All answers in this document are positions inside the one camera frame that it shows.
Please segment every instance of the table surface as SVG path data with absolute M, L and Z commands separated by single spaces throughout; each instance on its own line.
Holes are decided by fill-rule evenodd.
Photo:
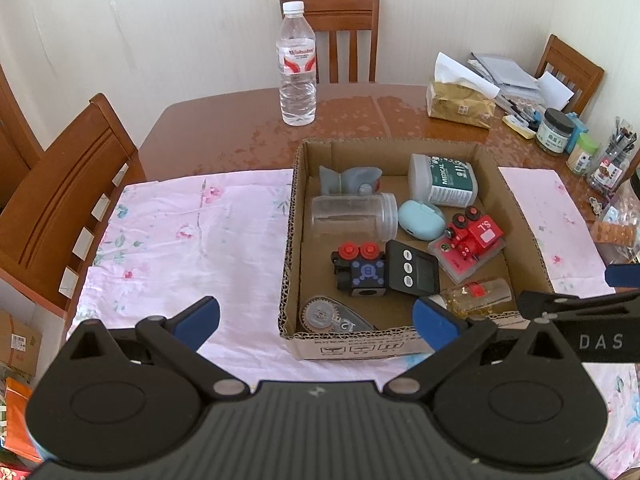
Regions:
M 502 122 L 490 130 L 431 119 L 426 86 L 349 83 L 318 85 L 316 120 L 307 126 L 282 121 L 277 88 L 205 97 L 169 106 L 160 115 L 129 165 L 95 232 L 86 260 L 92 261 L 124 186 L 195 174 L 290 168 L 303 139 L 424 137 L 480 142 L 499 166 L 555 170 L 583 218 L 595 220 L 589 197 L 597 196 L 566 166 Z M 67 317 L 76 313 L 86 268 L 78 279 Z

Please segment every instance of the tissue paper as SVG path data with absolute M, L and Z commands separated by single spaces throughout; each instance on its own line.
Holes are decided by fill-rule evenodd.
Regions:
M 436 68 L 433 71 L 433 76 L 437 83 L 453 83 L 466 86 L 480 92 L 489 99 L 495 98 L 500 91 L 493 83 L 481 78 L 466 66 L 460 65 L 460 63 L 441 52 L 436 58 Z

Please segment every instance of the chair backrest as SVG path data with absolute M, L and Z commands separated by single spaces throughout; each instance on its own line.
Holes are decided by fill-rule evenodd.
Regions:
M 83 227 L 95 231 L 95 205 L 115 190 L 114 177 L 135 153 L 106 97 L 93 97 L 0 214 L 0 278 L 63 316 L 69 300 L 59 292 L 62 276 L 84 265 L 73 252 L 76 241 Z
M 358 31 L 371 31 L 369 81 L 376 80 L 378 53 L 378 10 L 380 0 L 280 0 L 305 3 L 305 18 L 315 32 L 329 33 L 329 83 L 338 82 L 338 30 L 349 31 L 349 82 L 358 81 Z M 320 82 L 316 63 L 316 80 Z
M 582 113 L 602 80 L 604 70 L 552 34 L 536 70 L 536 78 L 548 70 L 574 91 L 564 112 Z

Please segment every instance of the white wall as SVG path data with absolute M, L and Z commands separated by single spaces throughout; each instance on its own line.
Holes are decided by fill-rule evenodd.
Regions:
M 381 0 L 377 79 L 425 84 L 439 50 L 533 70 L 553 4 Z M 96 92 L 140 145 L 172 103 L 276 86 L 279 23 L 278 0 L 0 0 L 0 63 L 45 147 Z
M 556 0 L 549 31 L 605 70 L 582 114 L 594 137 L 616 116 L 640 128 L 640 0 Z

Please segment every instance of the gray toy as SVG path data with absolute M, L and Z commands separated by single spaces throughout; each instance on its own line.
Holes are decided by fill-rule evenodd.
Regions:
M 338 173 L 320 166 L 320 194 L 370 195 L 380 187 L 380 168 L 349 168 Z

